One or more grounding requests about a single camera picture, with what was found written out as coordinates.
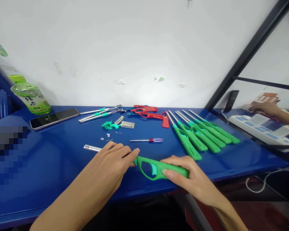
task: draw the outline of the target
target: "green bottle cap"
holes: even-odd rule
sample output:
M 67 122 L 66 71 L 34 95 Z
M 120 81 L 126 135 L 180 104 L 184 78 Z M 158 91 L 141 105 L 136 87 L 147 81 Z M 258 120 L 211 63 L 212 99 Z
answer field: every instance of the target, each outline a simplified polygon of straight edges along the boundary
M 23 75 L 10 75 L 9 77 L 13 82 L 26 81 Z

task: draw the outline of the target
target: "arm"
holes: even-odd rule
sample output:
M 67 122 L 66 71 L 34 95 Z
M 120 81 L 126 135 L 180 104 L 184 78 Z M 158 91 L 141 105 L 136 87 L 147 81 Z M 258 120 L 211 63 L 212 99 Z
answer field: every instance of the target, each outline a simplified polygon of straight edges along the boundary
M 289 113 L 281 110 L 276 103 L 257 103 L 253 104 L 250 111 L 258 110 L 264 111 L 270 116 L 277 118 L 284 125 L 289 125 Z
M 166 169 L 163 170 L 163 174 L 175 184 L 186 189 L 202 203 L 212 206 L 226 230 L 248 231 L 231 203 L 219 192 L 191 157 L 171 156 L 161 160 L 161 162 L 181 166 L 189 170 L 189 179 L 177 172 Z
M 81 230 L 119 188 L 139 149 L 109 142 L 68 188 L 35 220 L 30 231 Z

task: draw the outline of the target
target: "power strip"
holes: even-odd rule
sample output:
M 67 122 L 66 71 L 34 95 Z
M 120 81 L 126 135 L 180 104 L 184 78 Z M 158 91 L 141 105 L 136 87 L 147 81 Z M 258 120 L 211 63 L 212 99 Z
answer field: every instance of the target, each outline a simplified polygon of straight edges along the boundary
M 287 137 L 274 135 L 274 131 L 262 126 L 262 124 L 269 120 L 269 118 L 265 116 L 263 116 L 265 118 L 261 118 L 260 116 L 263 115 L 256 114 L 252 118 L 244 115 L 233 115 L 228 119 L 228 121 L 257 137 L 266 144 L 289 145 L 289 139 Z M 289 152 L 289 149 L 280 150 L 283 152 Z

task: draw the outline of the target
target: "pixelated area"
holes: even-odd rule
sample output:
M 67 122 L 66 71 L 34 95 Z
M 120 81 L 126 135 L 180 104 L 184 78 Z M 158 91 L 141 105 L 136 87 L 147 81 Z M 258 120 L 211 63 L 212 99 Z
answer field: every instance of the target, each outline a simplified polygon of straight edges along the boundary
M 18 145 L 28 137 L 28 127 L 0 127 L 0 191 L 9 180 L 15 179 L 17 173 L 27 164 L 27 152 L 18 152 L 17 156 L 11 154 L 18 150 Z

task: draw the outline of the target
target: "white cable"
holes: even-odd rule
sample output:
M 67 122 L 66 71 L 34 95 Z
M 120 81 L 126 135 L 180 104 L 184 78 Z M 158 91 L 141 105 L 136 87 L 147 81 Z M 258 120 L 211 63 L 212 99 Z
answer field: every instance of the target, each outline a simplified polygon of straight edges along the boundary
M 228 121 L 228 118 L 225 116 L 225 114 L 224 114 L 224 109 L 225 108 L 223 108 L 222 110 L 221 110 L 221 114 L 225 117 L 225 119 L 226 119 L 226 121 L 227 121 L 227 124 L 229 124 L 229 121 Z
M 265 178 L 264 178 L 263 186 L 262 186 L 262 188 L 261 188 L 259 191 L 253 191 L 253 190 L 251 190 L 251 189 L 248 187 L 247 183 L 248 183 L 248 181 L 249 181 L 249 178 L 246 179 L 245 185 L 246 185 L 246 187 L 247 187 L 248 190 L 250 190 L 250 191 L 252 191 L 252 192 L 254 192 L 254 193 L 261 193 L 261 192 L 265 189 L 265 187 L 266 187 L 267 178 L 268 178 L 271 174 L 273 174 L 273 173 L 282 172 L 282 171 L 288 171 L 288 172 L 289 172 L 289 167 L 288 167 L 288 168 L 284 168 L 284 169 L 279 169 L 279 170 L 276 170 L 276 171 L 274 171 L 274 172 L 271 172 L 271 173 L 267 174 L 267 175 L 265 176 Z

